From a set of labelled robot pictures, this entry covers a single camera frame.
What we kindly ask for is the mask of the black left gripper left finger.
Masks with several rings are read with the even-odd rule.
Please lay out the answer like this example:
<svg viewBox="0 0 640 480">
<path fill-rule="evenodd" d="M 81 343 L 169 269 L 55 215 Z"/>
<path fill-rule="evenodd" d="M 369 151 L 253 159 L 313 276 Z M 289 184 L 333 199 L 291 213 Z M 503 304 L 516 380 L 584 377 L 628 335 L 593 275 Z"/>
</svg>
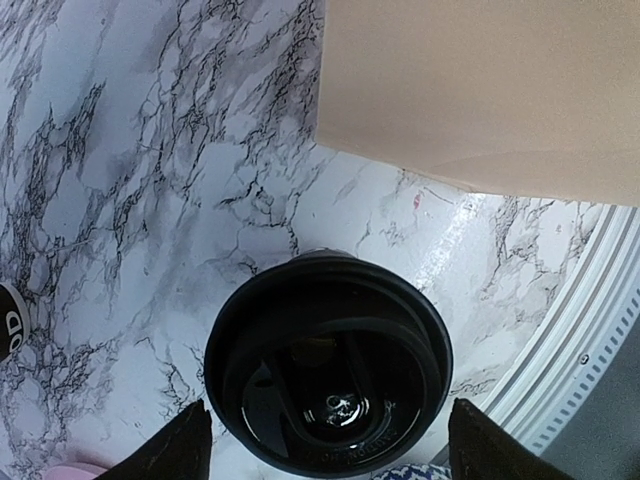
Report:
<svg viewBox="0 0 640 480">
<path fill-rule="evenodd" d="M 189 404 L 105 479 L 208 479 L 212 420 L 204 402 Z"/>
</svg>

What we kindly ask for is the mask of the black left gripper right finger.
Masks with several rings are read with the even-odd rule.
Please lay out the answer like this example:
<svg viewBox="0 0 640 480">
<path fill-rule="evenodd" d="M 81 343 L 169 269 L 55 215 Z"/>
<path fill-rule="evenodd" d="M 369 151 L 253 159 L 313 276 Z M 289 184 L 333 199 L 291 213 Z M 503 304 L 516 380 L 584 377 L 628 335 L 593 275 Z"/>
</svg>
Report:
<svg viewBox="0 0 640 480">
<path fill-rule="evenodd" d="M 448 432 L 453 479 L 572 479 L 524 448 L 467 399 L 454 400 Z"/>
</svg>

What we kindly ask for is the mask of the single black paper cup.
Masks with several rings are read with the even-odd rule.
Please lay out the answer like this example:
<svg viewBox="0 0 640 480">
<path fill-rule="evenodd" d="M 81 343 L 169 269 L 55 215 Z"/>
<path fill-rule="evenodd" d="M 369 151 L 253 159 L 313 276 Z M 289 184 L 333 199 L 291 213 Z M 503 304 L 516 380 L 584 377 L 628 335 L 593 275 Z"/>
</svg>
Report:
<svg viewBox="0 0 640 480">
<path fill-rule="evenodd" d="M 392 271 L 321 249 L 241 285 L 214 322 L 204 383 L 222 424 L 285 472 L 345 478 L 420 441 L 453 376 L 445 323 Z"/>
</svg>

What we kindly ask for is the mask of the stack of black paper cups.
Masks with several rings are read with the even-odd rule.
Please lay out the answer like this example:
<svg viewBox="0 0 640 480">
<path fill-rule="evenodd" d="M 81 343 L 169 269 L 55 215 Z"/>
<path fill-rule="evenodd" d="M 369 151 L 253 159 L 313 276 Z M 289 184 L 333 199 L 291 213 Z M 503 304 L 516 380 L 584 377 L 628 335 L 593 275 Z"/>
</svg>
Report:
<svg viewBox="0 0 640 480">
<path fill-rule="evenodd" d="M 1 361 L 16 353 L 30 335 L 31 322 L 27 307 L 18 290 L 1 283 Z"/>
</svg>

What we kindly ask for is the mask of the brown paper takeout bag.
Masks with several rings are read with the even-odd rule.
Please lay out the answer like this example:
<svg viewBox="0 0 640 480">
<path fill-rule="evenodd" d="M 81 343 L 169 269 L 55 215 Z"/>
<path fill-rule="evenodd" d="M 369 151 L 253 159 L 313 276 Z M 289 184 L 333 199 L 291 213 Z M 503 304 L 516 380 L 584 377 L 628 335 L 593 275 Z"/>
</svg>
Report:
<svg viewBox="0 0 640 480">
<path fill-rule="evenodd" d="M 639 202 L 635 1 L 330 1 L 316 139 L 461 189 Z"/>
</svg>

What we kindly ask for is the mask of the pink plastic plate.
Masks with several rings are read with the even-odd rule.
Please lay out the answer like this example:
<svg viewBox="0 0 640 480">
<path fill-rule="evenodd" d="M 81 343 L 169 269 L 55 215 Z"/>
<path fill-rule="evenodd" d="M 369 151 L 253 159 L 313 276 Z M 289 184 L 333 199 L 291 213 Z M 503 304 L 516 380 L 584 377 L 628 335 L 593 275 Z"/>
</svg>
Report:
<svg viewBox="0 0 640 480">
<path fill-rule="evenodd" d="M 49 468 L 43 475 L 44 480 L 94 480 L 104 474 L 106 469 L 87 463 L 68 463 Z"/>
</svg>

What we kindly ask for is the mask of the aluminium front frame rail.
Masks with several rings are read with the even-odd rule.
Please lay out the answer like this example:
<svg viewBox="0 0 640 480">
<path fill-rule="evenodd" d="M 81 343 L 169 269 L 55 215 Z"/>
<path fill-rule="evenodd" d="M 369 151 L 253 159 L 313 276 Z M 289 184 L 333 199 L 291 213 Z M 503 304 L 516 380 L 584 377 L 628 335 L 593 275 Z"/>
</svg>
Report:
<svg viewBox="0 0 640 480">
<path fill-rule="evenodd" d="M 539 455 L 578 412 L 639 316 L 639 211 L 608 206 L 541 326 L 481 407 Z"/>
</svg>

